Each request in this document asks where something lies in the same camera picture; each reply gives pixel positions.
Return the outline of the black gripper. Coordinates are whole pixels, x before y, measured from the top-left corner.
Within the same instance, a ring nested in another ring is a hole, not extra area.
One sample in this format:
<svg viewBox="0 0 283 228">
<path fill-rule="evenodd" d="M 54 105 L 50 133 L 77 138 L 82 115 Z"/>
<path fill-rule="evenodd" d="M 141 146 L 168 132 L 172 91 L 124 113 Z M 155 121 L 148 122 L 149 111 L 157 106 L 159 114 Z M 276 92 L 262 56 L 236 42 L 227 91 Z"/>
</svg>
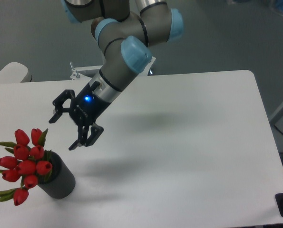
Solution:
<svg viewBox="0 0 283 228">
<path fill-rule="evenodd" d="M 49 123 L 55 123 L 63 113 L 69 112 L 71 119 L 78 125 L 78 138 L 70 145 L 69 150 L 92 146 L 104 131 L 95 122 L 111 103 L 103 101 L 94 93 L 98 87 L 99 82 L 87 84 L 77 96 L 74 90 L 66 89 L 52 102 L 55 108 Z M 63 104 L 68 99 L 71 100 L 70 107 L 64 108 Z"/>
</svg>

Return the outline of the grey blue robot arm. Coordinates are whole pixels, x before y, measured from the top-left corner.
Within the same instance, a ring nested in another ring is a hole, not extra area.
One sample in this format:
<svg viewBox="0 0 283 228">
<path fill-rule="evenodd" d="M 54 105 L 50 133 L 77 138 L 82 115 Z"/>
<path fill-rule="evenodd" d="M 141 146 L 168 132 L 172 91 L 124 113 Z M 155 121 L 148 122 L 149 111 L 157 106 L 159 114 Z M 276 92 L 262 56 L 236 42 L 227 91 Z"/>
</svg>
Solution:
<svg viewBox="0 0 283 228">
<path fill-rule="evenodd" d="M 50 122 L 68 113 L 78 127 L 70 146 L 74 150 L 95 143 L 103 133 L 97 118 L 151 62 L 151 46 L 182 37 L 184 20 L 165 0 L 138 0 L 138 13 L 127 0 L 64 0 L 62 5 L 71 22 L 92 22 L 92 35 L 105 58 L 78 94 L 65 90 L 53 101 Z"/>
</svg>

